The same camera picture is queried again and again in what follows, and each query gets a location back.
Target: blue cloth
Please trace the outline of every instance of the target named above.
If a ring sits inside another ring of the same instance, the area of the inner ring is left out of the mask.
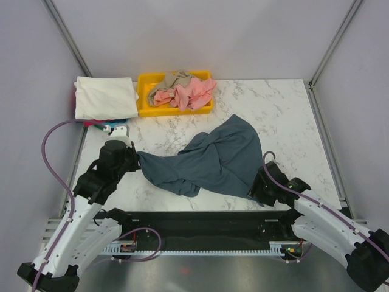
[[[138,152],[145,178],[178,195],[196,196],[199,189],[245,197],[262,166],[255,129],[233,115],[211,133],[199,133],[176,156]]]

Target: folded white towel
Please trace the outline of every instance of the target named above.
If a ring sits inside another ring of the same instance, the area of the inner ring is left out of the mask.
[[[77,77],[75,118],[115,120],[137,117],[136,100],[131,78]]]

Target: gray wall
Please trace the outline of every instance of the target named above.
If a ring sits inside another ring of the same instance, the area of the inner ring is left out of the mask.
[[[388,11],[387,0],[365,1],[315,89],[353,210],[387,232]]]
[[[95,77],[312,77],[352,0],[54,0]]]
[[[43,164],[41,140],[73,115],[81,71],[39,0],[1,1],[0,36],[0,287],[25,291],[16,271],[36,256],[63,193]],[[67,178],[80,128],[58,132],[49,161]]]

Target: pink fabric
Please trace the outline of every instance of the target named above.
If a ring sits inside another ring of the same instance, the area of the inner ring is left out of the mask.
[[[215,86],[216,82],[211,78],[202,81],[194,77],[187,87],[178,84],[166,92],[158,90],[154,96],[154,105],[159,106],[170,102],[172,107],[178,106],[180,111],[185,111],[186,108],[196,111],[211,100]]]
[[[108,122],[110,120],[94,120],[95,122],[99,122],[99,123],[103,123],[103,122]],[[84,126],[86,127],[89,127],[89,126],[92,126],[94,125],[94,123],[90,123],[90,122],[84,122]]]

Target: crumpled fabric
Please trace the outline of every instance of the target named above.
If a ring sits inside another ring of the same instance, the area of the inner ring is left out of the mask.
[[[156,95],[157,91],[168,91],[171,88],[174,88],[176,85],[181,84],[183,87],[186,87],[191,78],[193,78],[194,75],[190,74],[188,71],[180,70],[177,73],[166,73],[165,78],[162,80],[162,82],[158,83],[147,95],[147,102],[149,105],[154,106],[154,96]]]
[[[177,195],[211,192],[246,197],[262,166],[260,139],[245,120],[233,115],[211,133],[199,133],[176,156],[138,152],[145,178]]]
[[[173,108],[178,106],[180,111],[185,111],[187,108],[196,111],[211,101],[212,90],[215,87],[216,82],[211,78],[203,81],[193,77],[186,87],[178,84],[173,89],[157,91],[154,105],[159,106],[170,102],[170,106]]]

